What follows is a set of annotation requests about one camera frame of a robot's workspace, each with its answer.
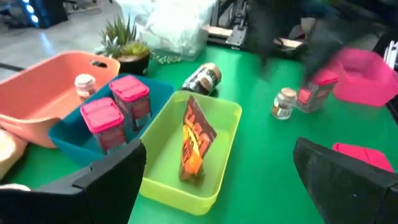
orange plastic basket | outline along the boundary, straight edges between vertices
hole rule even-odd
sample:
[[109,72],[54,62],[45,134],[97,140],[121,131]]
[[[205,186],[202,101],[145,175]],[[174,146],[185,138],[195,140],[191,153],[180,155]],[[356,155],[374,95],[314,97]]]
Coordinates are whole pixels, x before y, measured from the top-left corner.
[[82,103],[75,90],[76,76],[94,76],[99,90],[118,75],[119,68],[114,59],[79,51],[31,66],[0,82],[0,126],[25,140],[55,148],[47,136],[49,129]]

succulent plant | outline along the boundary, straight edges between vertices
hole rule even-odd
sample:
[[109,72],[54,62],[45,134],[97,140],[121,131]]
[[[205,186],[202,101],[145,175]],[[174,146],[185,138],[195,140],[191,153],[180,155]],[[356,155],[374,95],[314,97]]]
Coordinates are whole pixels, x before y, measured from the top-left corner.
[[103,52],[106,56],[111,58],[118,58],[121,56],[121,46],[118,44],[119,37],[110,39],[108,36],[105,38]]
[[149,48],[145,43],[134,41],[121,49],[123,55],[131,55],[136,57],[143,57],[149,54]]
[[123,22],[123,19],[119,15],[114,18],[113,23],[107,21],[105,30],[101,31],[103,38],[101,43],[106,46],[108,45],[108,39],[111,41],[116,39],[118,45],[124,46],[134,41],[136,39],[137,27],[134,23],[131,29],[130,24],[130,16],[128,17],[127,23]]

pink basket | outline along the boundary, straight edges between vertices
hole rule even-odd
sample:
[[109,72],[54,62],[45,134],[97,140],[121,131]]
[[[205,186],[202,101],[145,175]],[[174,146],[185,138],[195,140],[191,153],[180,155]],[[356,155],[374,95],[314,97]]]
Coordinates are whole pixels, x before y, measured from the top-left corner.
[[344,49],[328,69],[338,75],[336,98],[369,106],[384,106],[398,94],[398,75],[374,52]]

gray floor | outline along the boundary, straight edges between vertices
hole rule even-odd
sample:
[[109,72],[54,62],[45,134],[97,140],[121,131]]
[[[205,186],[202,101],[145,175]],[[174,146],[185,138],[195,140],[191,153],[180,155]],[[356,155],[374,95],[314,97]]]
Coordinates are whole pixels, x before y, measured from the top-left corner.
[[[66,50],[93,52],[101,46],[99,35],[107,19],[121,9],[105,0],[97,9],[70,15],[68,22],[42,29],[7,30],[0,25],[0,62],[26,68]],[[14,72],[0,68],[0,80]]]

snack bag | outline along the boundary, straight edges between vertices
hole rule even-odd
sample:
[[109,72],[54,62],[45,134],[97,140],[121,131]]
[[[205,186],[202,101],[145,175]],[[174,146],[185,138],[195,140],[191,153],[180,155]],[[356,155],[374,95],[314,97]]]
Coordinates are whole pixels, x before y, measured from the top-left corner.
[[207,122],[198,103],[190,96],[183,117],[183,146],[181,153],[181,181],[199,184],[204,177],[203,158],[217,133]]

